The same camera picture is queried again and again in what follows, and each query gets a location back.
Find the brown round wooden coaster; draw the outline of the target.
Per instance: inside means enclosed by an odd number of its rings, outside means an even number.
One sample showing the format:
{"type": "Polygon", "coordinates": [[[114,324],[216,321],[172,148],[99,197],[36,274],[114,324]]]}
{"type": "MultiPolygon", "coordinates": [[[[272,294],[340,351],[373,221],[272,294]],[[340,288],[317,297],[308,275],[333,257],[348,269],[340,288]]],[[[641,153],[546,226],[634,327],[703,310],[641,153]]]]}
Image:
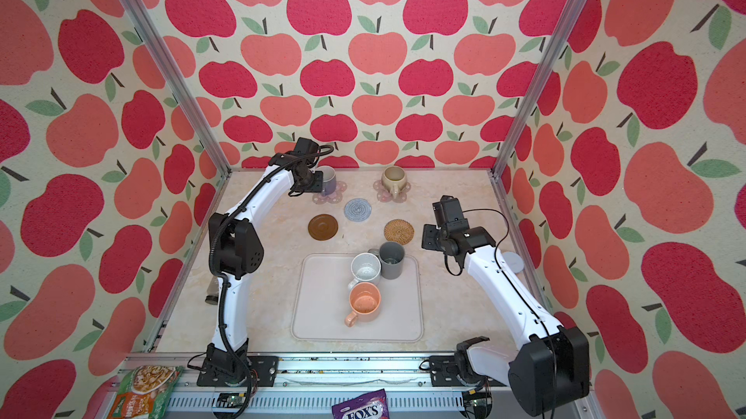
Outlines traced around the brown round wooden coaster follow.
{"type": "Polygon", "coordinates": [[[308,234],[318,241],[325,241],[336,236],[339,230],[338,221],[329,214],[313,217],[308,224],[308,234]]]}

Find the beige mug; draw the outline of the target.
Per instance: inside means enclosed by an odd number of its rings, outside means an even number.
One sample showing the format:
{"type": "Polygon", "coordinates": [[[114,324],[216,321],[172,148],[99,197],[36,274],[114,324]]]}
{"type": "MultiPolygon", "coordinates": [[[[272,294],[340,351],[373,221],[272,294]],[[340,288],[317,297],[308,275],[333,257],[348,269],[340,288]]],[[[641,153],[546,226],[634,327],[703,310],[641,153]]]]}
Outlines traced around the beige mug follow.
{"type": "Polygon", "coordinates": [[[388,193],[394,201],[404,194],[408,185],[407,175],[400,166],[389,166],[386,168],[381,177],[384,191],[388,193]]]}

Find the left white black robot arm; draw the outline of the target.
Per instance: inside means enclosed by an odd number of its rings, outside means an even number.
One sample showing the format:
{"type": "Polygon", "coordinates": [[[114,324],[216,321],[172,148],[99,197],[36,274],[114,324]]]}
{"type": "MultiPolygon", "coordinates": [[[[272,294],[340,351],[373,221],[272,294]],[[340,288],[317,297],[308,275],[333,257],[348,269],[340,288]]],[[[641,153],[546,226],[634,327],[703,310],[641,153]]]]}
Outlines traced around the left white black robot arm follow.
{"type": "Polygon", "coordinates": [[[316,165],[333,152],[330,144],[299,138],[293,150],[270,159],[258,183],[240,203],[227,213],[210,217],[208,265],[220,280],[220,293],[215,335],[198,369],[198,386],[253,388],[258,384],[248,357],[247,328],[251,276],[264,258],[258,229],[283,195],[322,191],[324,176],[316,165]]]}

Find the grey round woven coaster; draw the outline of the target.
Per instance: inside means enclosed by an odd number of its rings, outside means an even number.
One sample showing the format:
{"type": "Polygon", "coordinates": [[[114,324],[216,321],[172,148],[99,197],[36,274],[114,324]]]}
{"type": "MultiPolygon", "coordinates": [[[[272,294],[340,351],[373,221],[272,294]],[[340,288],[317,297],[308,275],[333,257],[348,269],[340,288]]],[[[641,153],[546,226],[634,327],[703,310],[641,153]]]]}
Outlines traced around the grey round woven coaster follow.
{"type": "Polygon", "coordinates": [[[356,197],[345,204],[345,217],[355,223],[366,221],[372,213],[372,206],[366,199],[356,197]]]}

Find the white mug purple handle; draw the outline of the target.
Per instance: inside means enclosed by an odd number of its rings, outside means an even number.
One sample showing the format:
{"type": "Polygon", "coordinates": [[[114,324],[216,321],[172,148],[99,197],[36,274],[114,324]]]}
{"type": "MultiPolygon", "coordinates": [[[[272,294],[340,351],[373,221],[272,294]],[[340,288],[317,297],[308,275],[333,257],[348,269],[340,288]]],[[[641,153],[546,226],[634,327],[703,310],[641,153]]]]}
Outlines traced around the white mug purple handle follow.
{"type": "Polygon", "coordinates": [[[331,166],[319,166],[322,172],[322,196],[328,197],[335,193],[337,187],[336,172],[331,166]]]}

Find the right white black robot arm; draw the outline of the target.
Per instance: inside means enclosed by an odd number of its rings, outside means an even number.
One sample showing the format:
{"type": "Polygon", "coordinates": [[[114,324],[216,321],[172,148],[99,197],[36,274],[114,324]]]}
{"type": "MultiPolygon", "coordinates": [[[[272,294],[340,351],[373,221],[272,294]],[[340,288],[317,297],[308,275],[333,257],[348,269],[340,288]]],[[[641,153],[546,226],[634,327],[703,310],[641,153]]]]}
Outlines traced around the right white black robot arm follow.
{"type": "Polygon", "coordinates": [[[491,378],[511,388],[532,417],[590,393],[590,345],[577,328],[565,327],[530,294],[482,227],[424,226],[422,247],[456,259],[479,283],[506,323],[516,349],[500,350],[487,337],[457,345],[458,377],[467,385],[491,378]]]}

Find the tan round rattan coaster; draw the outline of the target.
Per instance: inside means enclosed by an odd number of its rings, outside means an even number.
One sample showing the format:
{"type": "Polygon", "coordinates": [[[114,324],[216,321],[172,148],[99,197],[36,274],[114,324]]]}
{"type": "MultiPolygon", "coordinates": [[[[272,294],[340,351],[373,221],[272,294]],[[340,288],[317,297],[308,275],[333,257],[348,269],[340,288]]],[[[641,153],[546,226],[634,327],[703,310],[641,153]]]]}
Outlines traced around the tan round rattan coaster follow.
{"type": "Polygon", "coordinates": [[[384,236],[388,241],[406,245],[413,240],[415,229],[405,220],[394,219],[384,226],[384,236]]]}

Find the pink flower coaster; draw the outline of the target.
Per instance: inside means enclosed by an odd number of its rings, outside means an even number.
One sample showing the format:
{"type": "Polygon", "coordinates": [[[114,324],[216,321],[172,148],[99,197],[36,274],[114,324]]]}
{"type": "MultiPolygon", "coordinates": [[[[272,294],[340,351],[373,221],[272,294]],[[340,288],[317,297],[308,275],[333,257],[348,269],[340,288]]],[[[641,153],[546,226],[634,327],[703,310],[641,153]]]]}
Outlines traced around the pink flower coaster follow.
{"type": "Polygon", "coordinates": [[[341,203],[343,201],[343,195],[347,191],[347,183],[344,181],[338,181],[336,188],[333,193],[329,195],[323,195],[321,193],[312,195],[312,201],[316,204],[324,203],[341,203]]]}
{"type": "Polygon", "coordinates": [[[373,189],[376,191],[377,199],[380,203],[405,203],[407,201],[407,193],[411,190],[411,184],[407,183],[403,190],[398,193],[397,197],[393,197],[390,194],[381,180],[374,182],[373,189]]]}

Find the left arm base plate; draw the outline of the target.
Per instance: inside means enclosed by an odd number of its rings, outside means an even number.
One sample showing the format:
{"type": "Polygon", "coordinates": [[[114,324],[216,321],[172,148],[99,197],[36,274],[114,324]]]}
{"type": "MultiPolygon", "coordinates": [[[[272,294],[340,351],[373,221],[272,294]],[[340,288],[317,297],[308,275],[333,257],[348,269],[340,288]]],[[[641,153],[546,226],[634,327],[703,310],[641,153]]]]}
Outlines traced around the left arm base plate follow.
{"type": "MultiPolygon", "coordinates": [[[[254,376],[254,386],[273,387],[278,373],[279,358],[277,356],[250,356],[251,368],[254,376]]],[[[198,374],[196,384],[199,387],[215,388],[246,388],[248,377],[242,368],[238,368],[240,380],[230,377],[228,374],[220,374],[217,368],[205,365],[202,373],[198,374]]]]}

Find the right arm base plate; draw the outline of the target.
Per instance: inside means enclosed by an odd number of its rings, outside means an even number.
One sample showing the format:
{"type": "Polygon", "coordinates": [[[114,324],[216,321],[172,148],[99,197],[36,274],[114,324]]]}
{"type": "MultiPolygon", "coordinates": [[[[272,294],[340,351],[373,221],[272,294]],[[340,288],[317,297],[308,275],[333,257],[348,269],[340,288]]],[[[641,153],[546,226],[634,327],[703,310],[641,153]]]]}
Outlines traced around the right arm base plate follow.
{"type": "Polygon", "coordinates": [[[504,387],[504,384],[493,378],[476,374],[465,356],[458,353],[430,356],[421,362],[419,369],[429,374],[434,387],[504,387]]]}

